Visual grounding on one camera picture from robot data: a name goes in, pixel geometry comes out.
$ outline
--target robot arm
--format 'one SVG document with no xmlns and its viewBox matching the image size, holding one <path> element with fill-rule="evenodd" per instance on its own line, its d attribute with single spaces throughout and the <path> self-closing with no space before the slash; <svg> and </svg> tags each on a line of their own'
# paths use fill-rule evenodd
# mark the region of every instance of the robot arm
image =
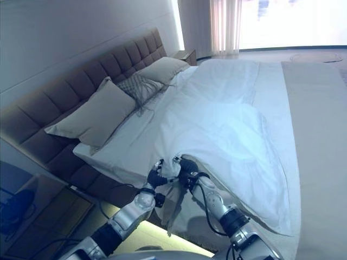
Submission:
<svg viewBox="0 0 347 260">
<path fill-rule="evenodd" d="M 155 206 L 160 206 L 155 189 L 166 184 L 160 176 L 163 160 L 157 162 L 150 171 L 147 182 L 134 200 L 114 214 L 105 225 L 90 237 L 85 238 L 60 260 L 100 260 L 107 258 L 138 227 L 149 218 Z"/>
<path fill-rule="evenodd" d="M 249 219 L 233 203 L 226 205 L 226 192 L 221 191 L 206 173 L 198 173 L 197 165 L 190 160 L 174 158 L 180 163 L 179 182 L 189 189 L 195 199 L 201 202 L 220 222 L 235 250 L 238 260 L 283 259 Z M 155 188 L 168 182 L 160 176 L 163 160 L 150 171 L 146 184 L 134 200 L 120 209 L 105 225 L 90 237 L 85 238 L 60 260 L 100 260 L 107 258 L 137 228 L 148 219 L 155 206 L 160 206 Z"/>
<path fill-rule="evenodd" d="M 181 165 L 179 181 L 219 221 L 234 249 L 239 251 L 238 260 L 283 259 L 236 204 L 224 203 L 226 192 L 217 188 L 206 173 L 198 173 L 196 163 L 177 157 L 174 161 Z"/>
</svg>

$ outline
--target nightstand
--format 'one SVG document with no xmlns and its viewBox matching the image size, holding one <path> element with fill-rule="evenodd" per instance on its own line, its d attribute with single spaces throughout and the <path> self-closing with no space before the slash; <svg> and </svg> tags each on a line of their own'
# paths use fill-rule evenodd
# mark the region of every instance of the nightstand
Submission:
<svg viewBox="0 0 347 260">
<path fill-rule="evenodd" d="M 179 50 L 174 56 L 175 59 L 185 61 L 191 66 L 196 66 L 196 53 L 195 50 Z"/>
</svg>

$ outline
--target decorative pillow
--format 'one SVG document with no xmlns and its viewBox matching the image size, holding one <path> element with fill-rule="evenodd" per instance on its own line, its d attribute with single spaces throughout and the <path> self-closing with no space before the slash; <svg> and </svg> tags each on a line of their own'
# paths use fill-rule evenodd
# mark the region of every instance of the decorative pillow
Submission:
<svg viewBox="0 0 347 260">
<path fill-rule="evenodd" d="M 143 109 L 146 101 L 157 94 L 164 85 L 141 75 L 133 74 L 130 78 L 117 83 L 117 87 L 135 100 L 136 109 Z"/>
<path fill-rule="evenodd" d="M 134 109 L 135 100 L 106 77 L 85 104 L 44 131 L 100 148 Z"/>
<path fill-rule="evenodd" d="M 188 67 L 190 66 L 185 61 L 176 58 L 162 57 L 148 67 L 139 70 L 136 74 L 168 85 L 176 74 Z"/>
</svg>

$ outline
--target upholstered headboard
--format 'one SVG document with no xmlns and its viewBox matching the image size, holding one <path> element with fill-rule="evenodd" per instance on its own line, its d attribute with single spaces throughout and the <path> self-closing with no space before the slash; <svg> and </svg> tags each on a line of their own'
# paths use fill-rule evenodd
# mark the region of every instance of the upholstered headboard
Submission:
<svg viewBox="0 0 347 260">
<path fill-rule="evenodd" d="M 111 189 L 115 181 L 73 154 L 78 139 L 49 135 L 43 129 L 86 102 L 106 76 L 120 82 L 163 56 L 166 52 L 156 28 L 115 47 L 1 112 L 1 138 L 57 177 L 117 205 Z"/>
</svg>

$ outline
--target sheer curtain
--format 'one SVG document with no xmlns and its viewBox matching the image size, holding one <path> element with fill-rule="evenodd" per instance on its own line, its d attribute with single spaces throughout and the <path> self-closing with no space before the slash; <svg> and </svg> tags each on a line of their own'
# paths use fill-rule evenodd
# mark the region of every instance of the sheer curtain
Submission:
<svg viewBox="0 0 347 260">
<path fill-rule="evenodd" d="M 210 0 L 213 55 L 239 53 L 242 0 Z"/>
</svg>

